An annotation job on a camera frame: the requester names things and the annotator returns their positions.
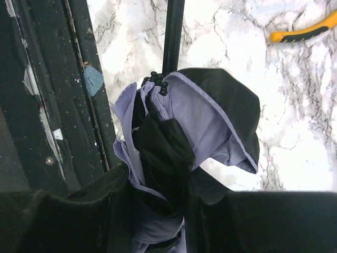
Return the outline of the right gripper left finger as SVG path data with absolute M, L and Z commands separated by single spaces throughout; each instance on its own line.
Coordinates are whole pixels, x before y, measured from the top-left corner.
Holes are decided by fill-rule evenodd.
M 128 167 L 121 163 L 67 198 L 1 193 L 1 252 L 131 252 Z

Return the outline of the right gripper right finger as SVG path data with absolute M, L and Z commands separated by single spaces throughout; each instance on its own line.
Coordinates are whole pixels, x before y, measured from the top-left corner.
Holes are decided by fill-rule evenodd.
M 234 192 L 199 168 L 185 234 L 188 252 L 336 252 L 336 194 Z

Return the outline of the lilac umbrella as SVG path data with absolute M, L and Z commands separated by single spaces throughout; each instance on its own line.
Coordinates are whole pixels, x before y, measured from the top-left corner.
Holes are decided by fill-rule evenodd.
M 187 179 L 206 159 L 256 174 L 258 96 L 224 69 L 152 72 L 114 104 L 134 189 L 132 252 L 185 252 Z

